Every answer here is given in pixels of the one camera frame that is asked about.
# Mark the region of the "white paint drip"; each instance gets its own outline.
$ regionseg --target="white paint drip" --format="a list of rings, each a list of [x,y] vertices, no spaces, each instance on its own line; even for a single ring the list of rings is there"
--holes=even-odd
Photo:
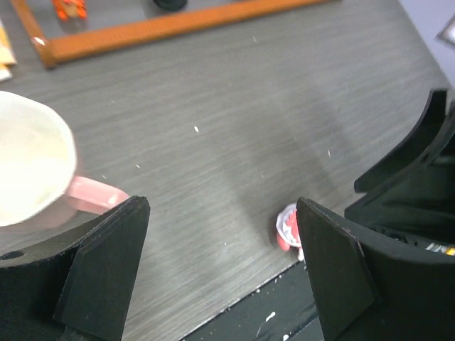
[[[276,315],[276,313],[275,313],[274,311],[272,311],[272,313],[265,319],[265,322],[266,322],[266,323],[269,322],[269,320],[270,320],[271,318],[274,318],[275,315]]]
[[[259,326],[259,329],[257,330],[257,333],[256,333],[256,337],[259,336],[259,333],[261,332],[262,326],[263,326],[265,323],[269,322],[269,320],[270,320],[271,318],[274,318],[275,315],[276,315],[276,313],[275,313],[274,311],[272,311],[272,313],[271,313],[269,316],[267,316],[267,318],[265,319],[265,321],[264,321],[263,323],[261,323],[261,325]]]

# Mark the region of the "paper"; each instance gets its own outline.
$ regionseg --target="paper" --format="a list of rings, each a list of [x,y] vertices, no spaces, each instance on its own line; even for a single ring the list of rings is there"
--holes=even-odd
[[[7,65],[15,65],[16,63],[6,30],[0,19],[0,82],[11,78],[12,74]]]

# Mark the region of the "screw hole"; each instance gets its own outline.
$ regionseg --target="screw hole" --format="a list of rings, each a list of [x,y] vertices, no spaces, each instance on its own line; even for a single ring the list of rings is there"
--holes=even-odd
[[[0,256],[0,261],[4,261],[6,259],[15,259],[22,257],[24,253],[22,251],[12,251],[8,252],[7,254],[4,254],[3,256]]]

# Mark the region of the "red and white object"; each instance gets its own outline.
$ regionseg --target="red and white object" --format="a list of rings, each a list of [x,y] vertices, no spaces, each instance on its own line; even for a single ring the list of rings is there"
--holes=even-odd
[[[288,205],[277,217],[277,242],[283,251],[291,247],[299,250],[298,259],[304,261],[304,250],[301,248],[299,228],[297,227],[296,204]]]

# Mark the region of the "orange toy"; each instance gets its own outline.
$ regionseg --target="orange toy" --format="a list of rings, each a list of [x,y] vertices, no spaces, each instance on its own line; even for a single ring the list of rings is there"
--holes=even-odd
[[[87,18],[85,0],[52,0],[55,12],[61,21],[69,18]]]

